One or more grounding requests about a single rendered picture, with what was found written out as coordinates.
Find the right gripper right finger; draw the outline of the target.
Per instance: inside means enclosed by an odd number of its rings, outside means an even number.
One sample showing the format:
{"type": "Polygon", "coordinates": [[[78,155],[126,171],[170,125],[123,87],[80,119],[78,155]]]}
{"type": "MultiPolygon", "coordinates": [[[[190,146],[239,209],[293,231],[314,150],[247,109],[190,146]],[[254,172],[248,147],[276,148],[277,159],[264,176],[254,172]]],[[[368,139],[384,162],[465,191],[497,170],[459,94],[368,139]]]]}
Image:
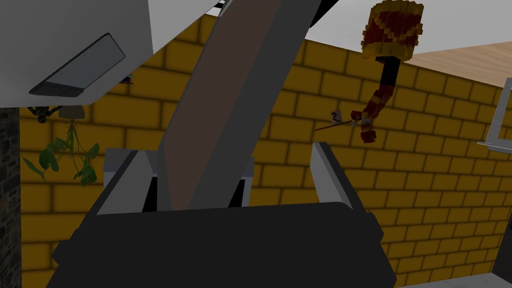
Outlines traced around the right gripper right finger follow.
{"type": "Polygon", "coordinates": [[[344,169],[326,142],[312,144],[309,168],[319,202],[341,202],[353,210],[365,209],[344,169]]]}

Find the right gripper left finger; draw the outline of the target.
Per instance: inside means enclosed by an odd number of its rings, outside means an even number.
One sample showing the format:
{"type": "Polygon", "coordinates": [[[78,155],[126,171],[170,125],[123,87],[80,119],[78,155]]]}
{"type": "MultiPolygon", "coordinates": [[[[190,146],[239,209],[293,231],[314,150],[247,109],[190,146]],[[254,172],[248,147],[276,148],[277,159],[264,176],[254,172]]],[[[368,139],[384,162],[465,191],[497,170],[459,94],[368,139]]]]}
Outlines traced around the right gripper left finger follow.
{"type": "Polygon", "coordinates": [[[106,150],[103,172],[107,184],[92,208],[92,214],[140,213],[153,178],[145,150],[106,150]]]}

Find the green potted plant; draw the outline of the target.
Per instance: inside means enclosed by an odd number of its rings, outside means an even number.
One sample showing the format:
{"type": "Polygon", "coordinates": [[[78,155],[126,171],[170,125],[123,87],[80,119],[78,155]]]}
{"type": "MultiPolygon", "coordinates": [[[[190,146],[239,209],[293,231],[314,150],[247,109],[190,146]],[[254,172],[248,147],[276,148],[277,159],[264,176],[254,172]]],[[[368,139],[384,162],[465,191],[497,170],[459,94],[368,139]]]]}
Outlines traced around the green potted plant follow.
{"type": "Polygon", "coordinates": [[[46,148],[39,153],[39,167],[30,162],[24,156],[21,157],[25,165],[33,172],[45,180],[45,172],[52,170],[58,172],[60,169],[59,161],[69,155],[72,160],[75,174],[73,180],[79,180],[81,186],[97,182],[97,172],[91,164],[91,160],[99,155],[100,145],[95,143],[86,150],[79,140],[76,120],[85,118],[85,110],[82,105],[68,106],[29,106],[28,111],[35,117],[40,124],[47,122],[48,118],[58,112],[58,117],[68,120],[66,127],[66,138],[56,137],[52,142],[46,145],[46,148]]]}

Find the grey and brown upright panel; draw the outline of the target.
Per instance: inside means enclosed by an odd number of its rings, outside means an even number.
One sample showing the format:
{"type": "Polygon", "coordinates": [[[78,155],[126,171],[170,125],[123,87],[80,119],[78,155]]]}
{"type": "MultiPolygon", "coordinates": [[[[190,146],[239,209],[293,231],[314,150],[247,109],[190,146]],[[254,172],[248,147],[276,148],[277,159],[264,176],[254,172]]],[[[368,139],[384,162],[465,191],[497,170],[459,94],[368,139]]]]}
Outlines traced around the grey and brown upright panel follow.
{"type": "Polygon", "coordinates": [[[321,2],[229,1],[159,144],[159,211],[230,204],[321,2]]]}

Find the yellow and red lamp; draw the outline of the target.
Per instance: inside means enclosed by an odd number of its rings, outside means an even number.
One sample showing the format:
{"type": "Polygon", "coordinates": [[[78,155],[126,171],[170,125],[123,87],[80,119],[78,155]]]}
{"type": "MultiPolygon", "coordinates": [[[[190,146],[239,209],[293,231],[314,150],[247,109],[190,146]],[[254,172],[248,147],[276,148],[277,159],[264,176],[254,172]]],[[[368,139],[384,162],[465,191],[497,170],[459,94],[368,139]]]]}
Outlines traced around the yellow and red lamp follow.
{"type": "Polygon", "coordinates": [[[326,68],[327,63],[345,60],[341,65],[350,76],[366,77],[375,73],[380,64],[378,88],[368,98],[361,111],[350,112],[350,119],[342,120],[340,110],[331,112],[334,128],[351,124],[361,128],[364,143],[374,143],[377,135],[373,122],[393,96],[400,64],[412,58],[414,47],[423,33],[421,23],[424,6],[410,0],[382,0],[369,10],[367,24],[361,36],[362,53],[355,53],[335,46],[308,40],[305,44],[303,64],[314,68],[326,68]]]}

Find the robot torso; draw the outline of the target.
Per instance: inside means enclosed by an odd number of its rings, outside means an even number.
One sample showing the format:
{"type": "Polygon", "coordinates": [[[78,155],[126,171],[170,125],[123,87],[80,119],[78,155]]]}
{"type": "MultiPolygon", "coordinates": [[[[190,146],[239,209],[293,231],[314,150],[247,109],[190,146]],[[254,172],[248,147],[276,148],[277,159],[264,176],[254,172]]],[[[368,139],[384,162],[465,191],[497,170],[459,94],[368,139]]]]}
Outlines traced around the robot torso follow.
{"type": "Polygon", "coordinates": [[[0,0],[0,108],[89,105],[221,0],[0,0]]]}

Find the grey window frame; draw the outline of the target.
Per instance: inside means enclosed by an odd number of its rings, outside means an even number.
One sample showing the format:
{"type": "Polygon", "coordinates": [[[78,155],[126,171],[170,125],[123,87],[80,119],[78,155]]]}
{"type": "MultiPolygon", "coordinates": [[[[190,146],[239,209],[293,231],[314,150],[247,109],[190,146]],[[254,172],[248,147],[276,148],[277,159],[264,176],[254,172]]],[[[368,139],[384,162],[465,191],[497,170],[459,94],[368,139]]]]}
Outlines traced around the grey window frame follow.
{"type": "Polygon", "coordinates": [[[499,101],[494,111],[490,128],[484,142],[478,141],[477,144],[487,146],[489,151],[512,155],[512,140],[500,138],[501,125],[507,110],[507,104],[512,91],[512,77],[506,79],[502,89],[499,101]]]}

